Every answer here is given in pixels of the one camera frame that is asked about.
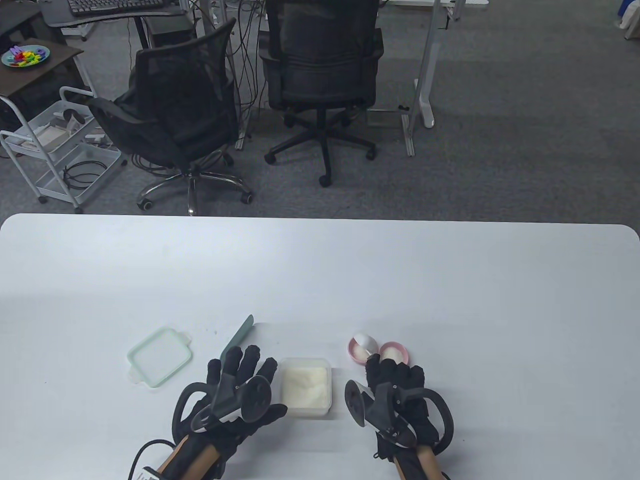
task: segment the chair backrest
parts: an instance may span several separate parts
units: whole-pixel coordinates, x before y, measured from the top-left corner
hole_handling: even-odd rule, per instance
[[[152,116],[171,134],[210,134],[215,126],[236,131],[233,79],[227,77],[226,51],[236,23],[229,20],[209,35],[179,45],[144,49],[136,55],[136,109]]]
[[[266,0],[269,54],[282,62],[283,99],[331,102],[358,94],[378,1]]]

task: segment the gray carpet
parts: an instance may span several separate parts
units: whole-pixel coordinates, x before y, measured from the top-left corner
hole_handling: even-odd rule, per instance
[[[492,0],[485,12],[467,11],[445,32],[432,94],[436,127],[417,129],[417,155],[406,156],[399,130],[358,121],[352,131],[378,142],[378,158],[369,162],[363,150],[333,144],[328,189],[317,183],[323,165],[316,144],[282,154],[274,166],[264,162],[269,146],[292,131],[263,111],[244,150],[234,152],[233,170],[254,189],[254,203],[203,188],[202,214],[623,223],[638,230],[640,41],[613,28],[616,8],[601,0]],[[378,106],[409,101],[427,22],[425,12],[381,11]],[[99,93],[124,91],[126,21],[103,23],[78,44],[94,53],[84,61]],[[85,211],[142,214],[135,195],[152,180],[122,168]],[[186,213],[185,189],[154,200],[145,214]],[[40,205],[11,162],[0,162],[0,221],[71,210],[57,200]]]

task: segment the forearm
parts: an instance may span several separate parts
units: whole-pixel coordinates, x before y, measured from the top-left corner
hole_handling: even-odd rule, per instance
[[[426,480],[443,480],[440,465],[433,450],[425,445],[419,445],[416,455],[409,454],[394,457],[394,463],[401,480],[414,480],[426,476]]]
[[[205,445],[194,453],[193,437],[186,436],[176,446],[169,458],[158,469],[158,473],[168,480],[202,480],[211,467],[219,460],[220,454],[211,445]]]

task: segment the chair base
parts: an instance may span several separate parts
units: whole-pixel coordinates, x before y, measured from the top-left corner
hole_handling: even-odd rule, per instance
[[[308,140],[317,140],[320,143],[320,148],[322,149],[322,157],[324,159],[324,175],[322,175],[318,179],[318,181],[322,187],[328,187],[332,183],[331,157],[329,155],[328,145],[329,138],[346,141],[348,143],[354,143],[355,145],[361,145],[368,148],[367,158],[369,160],[373,160],[377,154],[376,144],[372,141],[364,140],[362,138],[349,135],[348,133],[345,133],[337,128],[333,128],[333,126],[338,122],[340,122],[343,127],[347,127],[351,123],[349,113],[349,110],[343,110],[327,120],[326,109],[318,109],[317,121],[315,124],[299,118],[291,113],[286,113],[284,117],[284,124],[286,126],[292,127],[294,125],[301,125],[307,130],[298,135],[295,135],[292,138],[289,138],[288,140],[283,141],[282,143],[269,150],[269,152],[264,156],[265,162],[267,162],[268,164],[274,164],[276,161],[276,154],[279,154],[291,147],[295,147],[296,145],[300,145],[301,143],[304,143]]]
[[[230,164],[228,156],[225,153],[225,163]],[[253,193],[251,189],[244,183],[244,180],[240,177],[236,177],[234,175],[227,175],[226,173],[218,173],[218,172],[206,172],[206,171],[198,171],[195,170],[189,173],[176,173],[171,177],[167,177],[158,182],[154,182],[152,184],[144,187],[140,193],[138,194],[138,208],[143,211],[149,210],[153,206],[153,201],[149,200],[147,196],[158,190],[159,188],[165,187],[169,184],[173,184],[176,180],[187,180],[188,181],[188,190],[187,190],[187,212],[190,216],[198,215],[198,197],[196,195],[198,184],[201,180],[215,180],[216,182],[222,182],[225,184],[230,184],[237,187],[242,191],[242,197],[240,200],[242,203],[248,205],[253,201]]]

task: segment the small pink container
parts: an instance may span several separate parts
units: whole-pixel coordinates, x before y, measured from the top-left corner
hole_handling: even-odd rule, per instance
[[[349,353],[349,356],[351,357],[351,359],[352,359],[354,362],[356,362],[358,365],[366,365],[366,364],[367,364],[367,361],[366,361],[366,360],[365,360],[364,362],[363,362],[362,360],[358,360],[358,359],[356,358],[356,356],[353,354],[353,348],[354,348],[356,345],[357,345],[357,343],[356,343],[356,339],[351,338],[351,340],[349,340],[349,345],[348,345],[348,347],[347,347],[347,352]]]
[[[380,356],[382,356],[385,350],[389,347],[397,348],[398,350],[400,350],[400,352],[402,352],[403,362],[406,363],[407,365],[409,364],[409,352],[406,350],[404,345],[398,342],[387,342],[384,345],[382,345],[382,347],[380,347]]]

